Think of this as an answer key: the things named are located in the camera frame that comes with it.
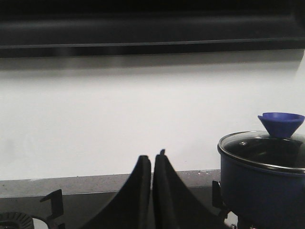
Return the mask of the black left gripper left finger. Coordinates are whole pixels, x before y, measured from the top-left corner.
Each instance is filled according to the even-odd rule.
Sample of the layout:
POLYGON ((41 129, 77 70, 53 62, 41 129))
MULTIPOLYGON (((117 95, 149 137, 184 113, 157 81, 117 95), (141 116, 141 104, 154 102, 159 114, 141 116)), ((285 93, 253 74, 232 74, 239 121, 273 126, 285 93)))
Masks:
POLYGON ((139 156, 137 163, 114 198, 83 229, 145 229, 151 188, 151 162, 139 156))

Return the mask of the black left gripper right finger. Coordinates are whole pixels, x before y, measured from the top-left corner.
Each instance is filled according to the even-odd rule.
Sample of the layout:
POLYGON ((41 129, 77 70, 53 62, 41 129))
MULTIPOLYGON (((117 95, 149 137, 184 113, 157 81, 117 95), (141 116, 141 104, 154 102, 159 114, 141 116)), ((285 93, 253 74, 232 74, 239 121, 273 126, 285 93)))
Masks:
POLYGON ((165 149, 155 158, 152 187, 157 229, 214 228, 214 215, 179 178, 165 155, 165 149))

